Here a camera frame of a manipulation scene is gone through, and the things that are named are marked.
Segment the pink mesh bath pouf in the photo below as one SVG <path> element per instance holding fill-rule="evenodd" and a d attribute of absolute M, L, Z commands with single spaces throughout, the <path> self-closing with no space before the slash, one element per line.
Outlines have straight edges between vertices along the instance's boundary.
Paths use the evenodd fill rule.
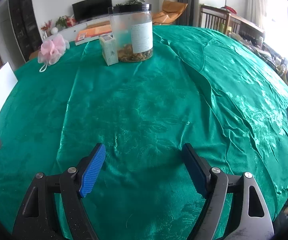
<path fill-rule="evenodd" d="M 38 63 L 43 64 L 39 72 L 45 72 L 48 66 L 56 64 L 68 49 L 70 49 L 69 41 L 60 34 L 53 40 L 45 40 L 38 52 Z"/>

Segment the red flower vase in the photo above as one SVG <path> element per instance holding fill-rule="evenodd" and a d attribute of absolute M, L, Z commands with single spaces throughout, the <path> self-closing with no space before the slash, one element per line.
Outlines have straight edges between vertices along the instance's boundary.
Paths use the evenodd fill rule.
<path fill-rule="evenodd" d="M 48 20 L 47 22 L 44 23 L 43 26 L 41 26 L 42 39 L 46 39 L 47 37 L 51 36 L 51 25 L 52 20 Z"/>

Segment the dark bookshelf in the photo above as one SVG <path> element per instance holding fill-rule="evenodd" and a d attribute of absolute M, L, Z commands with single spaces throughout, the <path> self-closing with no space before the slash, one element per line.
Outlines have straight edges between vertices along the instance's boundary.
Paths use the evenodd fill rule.
<path fill-rule="evenodd" d="M 25 62 L 28 62 L 30 55 L 42 44 L 32 0 L 8 0 L 8 7 L 16 41 Z"/>

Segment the white tv cabinet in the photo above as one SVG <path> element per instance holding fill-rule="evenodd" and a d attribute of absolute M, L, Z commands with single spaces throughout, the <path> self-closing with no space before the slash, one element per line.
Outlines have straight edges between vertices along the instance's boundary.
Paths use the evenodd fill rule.
<path fill-rule="evenodd" d="M 56 34 L 51 35 L 50 37 L 47 37 L 43 41 L 53 40 L 57 34 L 60 34 L 64 37 L 64 39 L 68 40 L 69 42 L 72 42 L 72 41 L 75 42 L 77 34 L 81 30 L 85 30 L 85 29 L 93 28 L 93 27 L 99 27 L 99 26 L 103 26 L 103 25 L 107 25 L 107 24 L 110 24 L 109 16 L 97 18 L 95 20 L 90 20 L 90 21 L 87 21 L 84 23 L 79 23 L 79 24 L 74 25 L 73 27 L 66 28 L 62 31 L 59 31 Z"/>

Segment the green satin tablecloth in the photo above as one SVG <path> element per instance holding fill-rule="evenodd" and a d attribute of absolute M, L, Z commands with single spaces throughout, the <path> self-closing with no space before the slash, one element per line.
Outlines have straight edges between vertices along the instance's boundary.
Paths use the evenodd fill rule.
<path fill-rule="evenodd" d="M 31 60 L 0 112 L 0 221 L 12 230 L 38 172 L 59 174 L 97 143 L 106 159 L 84 207 L 100 239 L 185 239 L 204 200 L 181 158 L 251 172 L 275 218 L 288 198 L 288 87 L 216 31 L 153 29 L 153 56 L 108 66 L 98 41 L 40 72 Z"/>

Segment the orange book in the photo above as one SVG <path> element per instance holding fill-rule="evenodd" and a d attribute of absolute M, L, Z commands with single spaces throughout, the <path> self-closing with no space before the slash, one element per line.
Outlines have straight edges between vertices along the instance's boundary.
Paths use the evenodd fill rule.
<path fill-rule="evenodd" d="M 99 27 L 88 28 L 81 30 L 75 39 L 75 45 L 79 46 L 87 42 L 98 40 L 102 35 L 110 35 L 112 33 L 111 25 L 103 25 Z"/>

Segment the small beige tea box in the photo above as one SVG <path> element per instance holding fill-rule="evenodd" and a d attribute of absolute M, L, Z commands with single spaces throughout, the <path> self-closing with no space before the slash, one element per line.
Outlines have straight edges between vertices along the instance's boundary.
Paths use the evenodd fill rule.
<path fill-rule="evenodd" d="M 102 35 L 99 38 L 103 58 L 108 66 L 119 62 L 116 40 L 110 35 Z"/>

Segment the black television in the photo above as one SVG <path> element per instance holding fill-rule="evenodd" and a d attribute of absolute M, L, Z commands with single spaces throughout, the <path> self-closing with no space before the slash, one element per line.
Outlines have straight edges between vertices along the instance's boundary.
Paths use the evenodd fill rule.
<path fill-rule="evenodd" d="M 72 9 L 76 22 L 81 22 L 97 16 L 107 15 L 109 8 L 112 6 L 112 0 L 83 0 L 74 3 Z"/>

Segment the clear jar black lid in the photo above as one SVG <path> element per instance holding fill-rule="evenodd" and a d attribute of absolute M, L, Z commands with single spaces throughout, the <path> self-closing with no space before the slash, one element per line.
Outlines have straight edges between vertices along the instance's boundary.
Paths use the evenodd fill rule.
<path fill-rule="evenodd" d="M 153 54 L 151 4 L 124 4 L 110 7 L 113 37 L 121 62 L 142 62 Z"/>

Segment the potted green plant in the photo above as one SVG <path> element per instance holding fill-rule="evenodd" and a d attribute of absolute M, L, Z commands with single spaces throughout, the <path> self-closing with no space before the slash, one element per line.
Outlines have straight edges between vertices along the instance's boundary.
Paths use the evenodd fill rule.
<path fill-rule="evenodd" d="M 144 0 L 124 0 L 122 3 L 117 3 L 116 6 L 120 5 L 133 5 L 133 4 L 144 4 Z"/>

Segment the wooden dining chair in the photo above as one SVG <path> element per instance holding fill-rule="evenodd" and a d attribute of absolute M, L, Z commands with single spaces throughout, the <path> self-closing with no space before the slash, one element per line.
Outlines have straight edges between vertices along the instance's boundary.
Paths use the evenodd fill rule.
<path fill-rule="evenodd" d="M 233 14 L 229 10 L 202 4 L 200 6 L 199 27 L 219 31 L 225 35 L 238 34 L 251 42 L 263 41 L 265 32 L 255 23 Z"/>

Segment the orange lounge chair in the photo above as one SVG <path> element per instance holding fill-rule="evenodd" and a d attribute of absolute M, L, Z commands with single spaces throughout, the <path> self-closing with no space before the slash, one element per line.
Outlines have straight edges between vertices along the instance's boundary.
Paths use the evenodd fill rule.
<path fill-rule="evenodd" d="M 173 1 L 163 1 L 162 10 L 158 13 L 152 15 L 153 25 L 171 25 L 183 14 L 186 10 L 188 4 L 173 2 Z"/>

